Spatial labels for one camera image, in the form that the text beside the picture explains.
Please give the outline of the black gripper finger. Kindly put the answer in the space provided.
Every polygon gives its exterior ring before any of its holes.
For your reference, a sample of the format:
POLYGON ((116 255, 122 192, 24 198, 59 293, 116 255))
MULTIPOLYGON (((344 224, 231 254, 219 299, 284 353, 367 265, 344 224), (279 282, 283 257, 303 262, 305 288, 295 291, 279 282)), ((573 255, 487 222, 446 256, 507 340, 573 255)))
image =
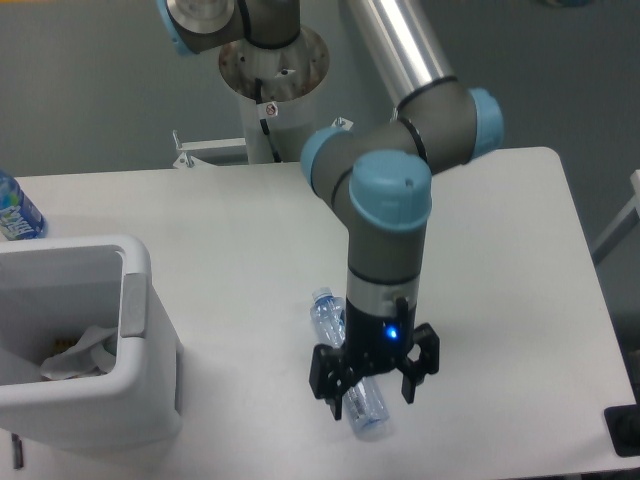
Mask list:
POLYGON ((429 323, 414 330, 412 342, 419 349, 417 358, 405 356, 398 365, 403 374, 401 393, 407 404, 414 403, 417 387, 427 375, 437 374, 440 367, 440 338, 429 323))
POLYGON ((312 351, 309 385, 317 400, 323 400, 335 420, 342 418, 342 400, 367 373, 370 353, 365 350, 316 344, 312 351))

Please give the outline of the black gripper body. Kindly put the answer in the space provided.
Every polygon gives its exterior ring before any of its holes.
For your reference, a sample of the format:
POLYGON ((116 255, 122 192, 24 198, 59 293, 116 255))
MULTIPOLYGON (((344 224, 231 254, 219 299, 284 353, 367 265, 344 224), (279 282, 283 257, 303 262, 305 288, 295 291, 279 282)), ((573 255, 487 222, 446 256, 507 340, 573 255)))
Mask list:
POLYGON ((354 374, 384 374, 397 368, 413 348, 415 309, 406 297, 395 299, 390 316, 360 310, 346 300, 346 363, 354 374))

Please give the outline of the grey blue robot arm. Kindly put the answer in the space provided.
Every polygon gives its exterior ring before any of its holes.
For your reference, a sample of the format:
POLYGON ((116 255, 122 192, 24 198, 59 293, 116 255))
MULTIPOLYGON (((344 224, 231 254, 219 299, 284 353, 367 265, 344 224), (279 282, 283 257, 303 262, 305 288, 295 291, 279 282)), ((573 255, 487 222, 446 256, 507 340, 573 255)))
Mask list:
POLYGON ((421 6, 349 1, 347 11, 394 104, 391 121, 356 135, 313 127, 308 102, 326 78, 324 40, 296 1, 161 1, 174 47, 219 53, 241 102, 252 163, 298 161, 349 234, 345 338, 317 345, 309 383, 334 416, 361 379, 402 373, 402 394, 439 368, 438 336, 415 322, 434 175, 498 149, 504 120, 483 89, 458 81, 421 6))

